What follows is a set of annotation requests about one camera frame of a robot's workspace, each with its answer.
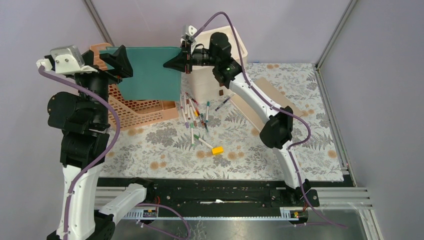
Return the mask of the white three-drawer cabinet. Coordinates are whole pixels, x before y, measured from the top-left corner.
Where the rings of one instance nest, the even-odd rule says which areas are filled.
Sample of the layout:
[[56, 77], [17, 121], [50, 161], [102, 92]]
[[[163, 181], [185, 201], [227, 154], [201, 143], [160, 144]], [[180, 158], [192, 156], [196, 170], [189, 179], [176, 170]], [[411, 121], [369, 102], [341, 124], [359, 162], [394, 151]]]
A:
[[[206, 49], [209, 48], [210, 38], [213, 33], [224, 33], [228, 37], [231, 45], [231, 57], [238, 63], [247, 62], [248, 51], [240, 39], [238, 33], [233, 34], [229, 25], [203, 31], [196, 38], [197, 44], [202, 44]], [[199, 103], [205, 104], [208, 101], [218, 100], [221, 97], [232, 95], [233, 92], [224, 86], [220, 86], [215, 79], [212, 66], [194, 66], [192, 72], [187, 75], [189, 93]]]

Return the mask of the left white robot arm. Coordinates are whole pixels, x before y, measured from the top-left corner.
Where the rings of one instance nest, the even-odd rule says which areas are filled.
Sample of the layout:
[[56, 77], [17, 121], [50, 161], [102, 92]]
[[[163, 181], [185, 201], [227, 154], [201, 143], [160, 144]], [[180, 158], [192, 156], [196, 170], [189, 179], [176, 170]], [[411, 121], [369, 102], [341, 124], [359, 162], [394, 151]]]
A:
[[105, 156], [117, 141], [107, 133], [108, 116], [118, 117], [108, 102], [109, 86], [133, 76], [125, 46], [99, 58], [111, 69], [101, 69], [92, 50], [81, 53], [74, 45], [54, 48], [36, 62], [42, 76], [78, 91], [58, 92], [47, 104], [48, 125], [63, 134], [60, 162], [64, 177], [60, 222], [48, 235], [50, 240], [109, 240], [132, 208], [140, 203], [148, 206], [155, 200], [152, 181], [136, 177], [123, 193], [95, 209]]

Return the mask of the teal folder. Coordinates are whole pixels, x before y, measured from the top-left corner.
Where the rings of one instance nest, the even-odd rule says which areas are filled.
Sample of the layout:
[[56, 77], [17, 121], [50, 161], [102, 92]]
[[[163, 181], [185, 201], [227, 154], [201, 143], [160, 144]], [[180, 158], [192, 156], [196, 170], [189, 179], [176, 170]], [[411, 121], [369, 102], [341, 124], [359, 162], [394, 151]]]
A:
[[124, 100], [159, 100], [177, 102], [181, 98], [182, 73], [163, 67], [180, 53], [179, 47], [127, 47], [133, 77], [117, 85]]

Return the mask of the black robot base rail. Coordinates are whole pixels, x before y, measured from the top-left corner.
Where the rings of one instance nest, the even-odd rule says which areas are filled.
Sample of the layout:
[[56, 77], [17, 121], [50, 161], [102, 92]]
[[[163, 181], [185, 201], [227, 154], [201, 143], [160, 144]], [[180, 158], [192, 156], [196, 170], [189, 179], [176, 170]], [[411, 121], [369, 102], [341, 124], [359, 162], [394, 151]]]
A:
[[280, 216], [281, 208], [302, 210], [309, 200], [313, 207], [324, 206], [324, 198], [353, 190], [348, 182], [307, 182], [306, 196], [300, 189], [290, 190], [277, 180], [217, 180], [170, 178], [101, 177], [97, 183], [100, 197], [107, 191], [124, 190], [129, 184], [147, 185], [148, 203], [168, 206], [183, 217], [260, 219]]

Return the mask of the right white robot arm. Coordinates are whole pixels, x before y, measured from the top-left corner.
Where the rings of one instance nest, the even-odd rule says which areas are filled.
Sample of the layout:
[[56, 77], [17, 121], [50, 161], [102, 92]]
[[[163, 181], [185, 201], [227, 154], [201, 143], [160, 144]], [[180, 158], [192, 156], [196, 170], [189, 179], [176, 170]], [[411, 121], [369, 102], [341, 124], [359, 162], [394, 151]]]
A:
[[293, 206], [310, 207], [311, 185], [301, 173], [299, 163], [292, 152], [292, 109], [282, 107], [267, 96], [246, 74], [242, 62], [231, 55], [232, 46], [225, 33], [211, 35], [208, 48], [192, 46], [189, 36], [181, 42], [180, 52], [163, 64], [163, 67], [190, 74], [194, 66], [212, 66], [214, 78], [224, 87], [241, 97], [259, 116], [264, 127], [259, 133], [262, 143], [273, 150], [281, 167], [286, 199]]

